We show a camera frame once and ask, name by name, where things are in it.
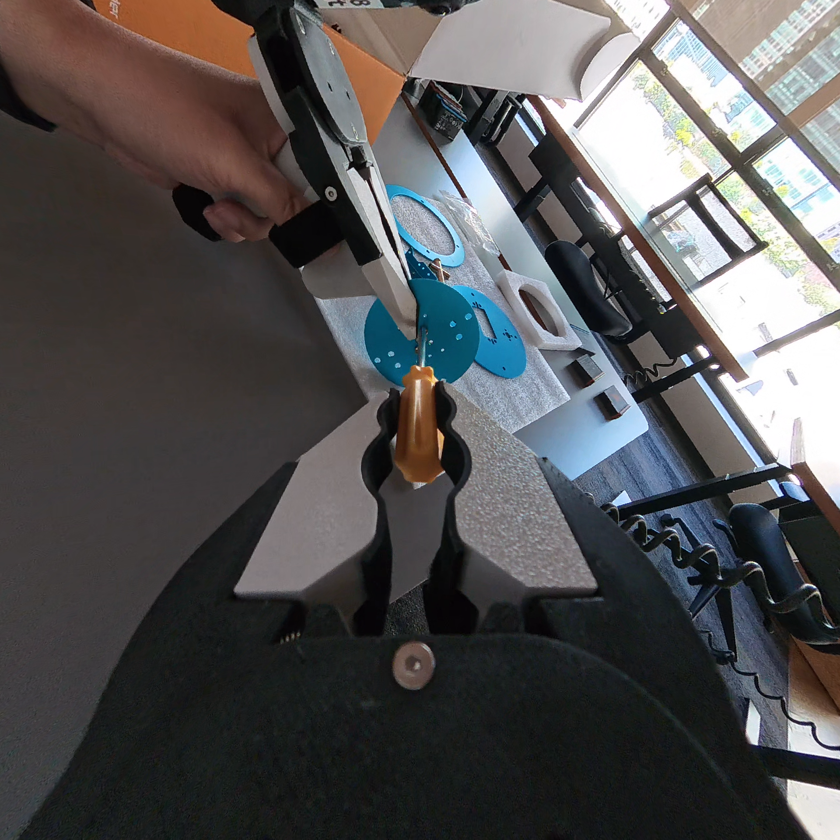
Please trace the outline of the brown wooden table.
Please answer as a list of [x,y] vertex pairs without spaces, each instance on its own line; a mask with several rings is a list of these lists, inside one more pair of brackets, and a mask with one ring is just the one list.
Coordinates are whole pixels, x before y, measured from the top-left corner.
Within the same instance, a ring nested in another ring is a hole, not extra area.
[[649,268],[668,291],[671,298],[679,305],[688,320],[701,336],[701,344],[714,354],[725,372],[735,382],[744,382],[750,376],[750,370],[741,363],[742,358],[734,355],[722,339],[718,327],[714,325],[698,306],[694,296],[688,292],[675,268],[668,262],[664,251],[656,245],[652,236],[643,229],[643,216],[635,211],[617,188],[610,183],[607,174],[599,162],[592,157],[580,141],[576,129],[566,129],[555,117],[548,104],[535,95],[528,95],[528,100],[540,116],[543,127],[563,147],[585,183],[609,207],[616,221],[622,226],[637,252],[643,257]]

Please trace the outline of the orange cardboard box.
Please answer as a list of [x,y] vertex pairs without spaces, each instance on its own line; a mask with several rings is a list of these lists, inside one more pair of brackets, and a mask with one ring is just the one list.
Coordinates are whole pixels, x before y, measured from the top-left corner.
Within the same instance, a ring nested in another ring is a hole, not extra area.
[[[96,1],[106,18],[254,77],[250,29],[210,1]],[[581,101],[639,46],[605,2],[482,1],[446,17],[401,3],[317,2],[374,141],[409,77]]]

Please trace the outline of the person's left hand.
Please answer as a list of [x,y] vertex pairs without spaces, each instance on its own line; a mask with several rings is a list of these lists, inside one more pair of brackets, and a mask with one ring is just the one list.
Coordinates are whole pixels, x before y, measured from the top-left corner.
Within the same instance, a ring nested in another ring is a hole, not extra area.
[[308,201],[278,171],[287,142],[257,80],[168,49],[83,2],[2,1],[2,65],[57,128],[147,180],[212,194],[209,226],[266,238]]

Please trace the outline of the white foam sheet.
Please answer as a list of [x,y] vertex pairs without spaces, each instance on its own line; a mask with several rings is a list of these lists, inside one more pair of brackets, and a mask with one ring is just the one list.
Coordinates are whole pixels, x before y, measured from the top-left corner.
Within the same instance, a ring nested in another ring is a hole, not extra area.
[[[421,245],[442,255],[453,250],[453,239],[444,224],[413,199],[407,196],[393,198],[392,210],[395,219]],[[511,310],[488,269],[469,241],[466,238],[462,241],[465,262],[459,267],[448,268],[449,285],[467,285],[477,289],[510,316]],[[374,302],[373,296],[316,299],[336,344],[367,398],[386,391],[392,385],[375,369],[364,348],[364,322]],[[570,400],[542,353],[529,342],[524,343],[524,349],[527,363],[518,377],[500,377],[478,364],[472,364],[455,382],[455,388],[510,433],[516,433]]]

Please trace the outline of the black office chair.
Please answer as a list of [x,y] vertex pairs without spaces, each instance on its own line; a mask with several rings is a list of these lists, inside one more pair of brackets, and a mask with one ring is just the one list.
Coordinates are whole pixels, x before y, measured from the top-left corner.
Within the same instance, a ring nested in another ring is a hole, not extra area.
[[[782,602],[805,584],[770,511],[761,505],[740,503],[730,509],[728,521],[738,557],[761,567],[772,601]],[[838,630],[826,625],[818,596],[774,616],[789,635],[820,653],[839,655]]]
[[671,356],[689,352],[700,336],[679,306],[659,301],[625,259],[624,247],[609,254],[616,276],[603,260],[569,241],[556,240],[544,258],[587,327],[614,344],[632,343],[652,333]]

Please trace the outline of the yellow handled screwdriver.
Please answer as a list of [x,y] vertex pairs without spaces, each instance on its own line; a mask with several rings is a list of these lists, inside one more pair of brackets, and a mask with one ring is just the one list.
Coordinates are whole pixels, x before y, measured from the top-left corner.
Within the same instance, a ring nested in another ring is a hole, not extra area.
[[434,481],[441,473],[440,448],[443,440],[436,419],[434,369],[426,365],[427,328],[417,340],[418,363],[403,377],[394,464],[414,484]]

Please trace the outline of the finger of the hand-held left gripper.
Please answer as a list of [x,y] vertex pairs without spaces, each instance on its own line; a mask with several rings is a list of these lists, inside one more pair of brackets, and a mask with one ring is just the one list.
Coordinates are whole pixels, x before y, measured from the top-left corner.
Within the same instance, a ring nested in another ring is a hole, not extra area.
[[391,251],[359,266],[350,248],[340,247],[304,266],[302,278],[315,298],[376,295],[397,325],[411,323],[411,290],[405,260]]
[[376,164],[365,163],[360,170],[351,168],[350,182],[381,251],[379,258],[362,265],[362,271],[395,323],[417,323],[417,301],[408,286],[410,273]]

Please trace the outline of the grey desk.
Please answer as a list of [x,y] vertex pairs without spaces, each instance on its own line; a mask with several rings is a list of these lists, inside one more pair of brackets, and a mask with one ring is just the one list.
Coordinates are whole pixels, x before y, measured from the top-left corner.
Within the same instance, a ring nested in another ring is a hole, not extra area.
[[2,838],[64,772],[173,574],[366,403],[266,244],[2,115]]

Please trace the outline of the large blue round plate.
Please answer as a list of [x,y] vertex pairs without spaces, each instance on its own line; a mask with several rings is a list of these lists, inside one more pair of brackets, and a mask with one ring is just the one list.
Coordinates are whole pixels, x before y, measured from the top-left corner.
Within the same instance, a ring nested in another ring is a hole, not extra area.
[[454,289],[470,307],[464,321],[471,323],[468,331],[478,337],[475,362],[500,377],[511,379],[521,375],[527,366],[527,355],[507,311],[472,287],[456,285]]

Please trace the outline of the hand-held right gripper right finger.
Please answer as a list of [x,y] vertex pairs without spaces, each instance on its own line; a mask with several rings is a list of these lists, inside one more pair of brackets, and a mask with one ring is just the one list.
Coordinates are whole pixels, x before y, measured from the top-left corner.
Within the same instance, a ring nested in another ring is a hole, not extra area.
[[453,482],[436,554],[436,618],[478,621],[496,603],[591,596],[597,583],[537,456],[456,389],[436,390]]

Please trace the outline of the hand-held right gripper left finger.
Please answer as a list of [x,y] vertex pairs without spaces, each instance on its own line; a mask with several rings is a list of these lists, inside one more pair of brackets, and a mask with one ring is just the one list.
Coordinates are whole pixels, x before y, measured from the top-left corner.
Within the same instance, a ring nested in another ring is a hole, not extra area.
[[383,621],[392,544],[379,489],[392,472],[397,392],[380,393],[295,464],[234,593]]

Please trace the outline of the large glass window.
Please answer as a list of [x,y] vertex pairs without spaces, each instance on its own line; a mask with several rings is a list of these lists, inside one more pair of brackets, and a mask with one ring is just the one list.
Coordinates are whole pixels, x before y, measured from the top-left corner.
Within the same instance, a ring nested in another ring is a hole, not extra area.
[[821,317],[838,314],[839,2],[607,2],[641,39],[574,123],[631,186],[609,119],[658,121],[684,181],[708,173]]

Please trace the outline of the small black box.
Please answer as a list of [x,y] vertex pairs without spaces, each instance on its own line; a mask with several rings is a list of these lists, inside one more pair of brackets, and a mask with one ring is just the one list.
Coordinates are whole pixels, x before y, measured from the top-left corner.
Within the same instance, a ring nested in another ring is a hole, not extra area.
[[428,82],[418,107],[428,126],[447,141],[455,140],[467,123],[459,102],[433,80]]

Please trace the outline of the small blue round plate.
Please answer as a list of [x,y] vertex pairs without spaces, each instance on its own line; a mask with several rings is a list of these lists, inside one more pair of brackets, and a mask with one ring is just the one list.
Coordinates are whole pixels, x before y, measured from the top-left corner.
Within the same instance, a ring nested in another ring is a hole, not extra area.
[[[417,324],[427,328],[426,363],[439,380],[455,382],[473,364],[480,344],[480,327],[467,299],[436,279],[411,279],[417,301]],[[375,301],[364,325],[364,344],[376,370],[401,387],[417,362],[417,333],[407,338],[391,315]]]

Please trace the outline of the white foam frame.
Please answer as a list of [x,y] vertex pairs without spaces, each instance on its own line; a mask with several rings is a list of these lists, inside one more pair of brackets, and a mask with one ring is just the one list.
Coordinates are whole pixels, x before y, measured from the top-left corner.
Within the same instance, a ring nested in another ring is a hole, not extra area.
[[[572,330],[571,325],[554,299],[549,287],[540,280],[535,280],[516,272],[503,269],[497,273],[495,282],[511,310],[511,320],[520,335],[529,344],[539,350],[576,350],[581,347],[581,339]],[[548,328],[539,326],[522,297],[524,293],[535,298],[543,310],[543,321]]]

